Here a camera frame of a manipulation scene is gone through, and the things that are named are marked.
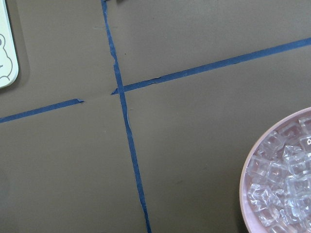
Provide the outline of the clear ice cubes pile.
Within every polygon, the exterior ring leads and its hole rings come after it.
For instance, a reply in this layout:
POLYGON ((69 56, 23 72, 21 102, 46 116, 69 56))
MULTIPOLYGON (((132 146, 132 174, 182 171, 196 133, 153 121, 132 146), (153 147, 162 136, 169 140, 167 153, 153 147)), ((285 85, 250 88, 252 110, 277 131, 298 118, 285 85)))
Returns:
POLYGON ((246 197, 269 233, 311 231, 311 118, 271 130, 246 167, 246 197))

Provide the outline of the pink bowl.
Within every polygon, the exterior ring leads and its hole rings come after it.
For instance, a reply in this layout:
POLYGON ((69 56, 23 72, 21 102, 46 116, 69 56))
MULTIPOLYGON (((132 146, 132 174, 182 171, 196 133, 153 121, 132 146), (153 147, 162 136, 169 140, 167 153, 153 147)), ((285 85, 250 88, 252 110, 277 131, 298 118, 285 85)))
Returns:
POLYGON ((258 140, 255 142, 253 147, 251 148, 247 158, 244 162, 242 167, 240 183, 239 183, 239 200, 240 200, 240 209, 242 212, 243 221, 246 225, 246 228, 249 233, 268 233, 267 227, 264 227, 258 217, 255 215, 254 211, 251 208, 251 204, 247 197, 247 188, 249 187, 250 178, 246 175, 247 174, 247 167, 253 156, 254 152, 257 150, 257 147, 261 144, 261 142, 266 138, 266 136, 274 131, 278 130, 279 128, 285 126, 288 122, 292 120, 297 120, 301 117, 310 116, 311 115, 311 108, 305 108, 299 110, 284 119, 280 120, 279 122, 275 123, 271 126, 258 140))

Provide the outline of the cream bear serving tray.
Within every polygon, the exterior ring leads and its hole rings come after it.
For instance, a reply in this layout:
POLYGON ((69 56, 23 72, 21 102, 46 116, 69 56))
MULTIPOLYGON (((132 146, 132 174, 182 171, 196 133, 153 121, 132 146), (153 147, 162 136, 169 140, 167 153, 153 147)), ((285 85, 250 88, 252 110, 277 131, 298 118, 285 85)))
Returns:
POLYGON ((0 88, 15 82, 19 72, 6 2, 0 1, 0 88))

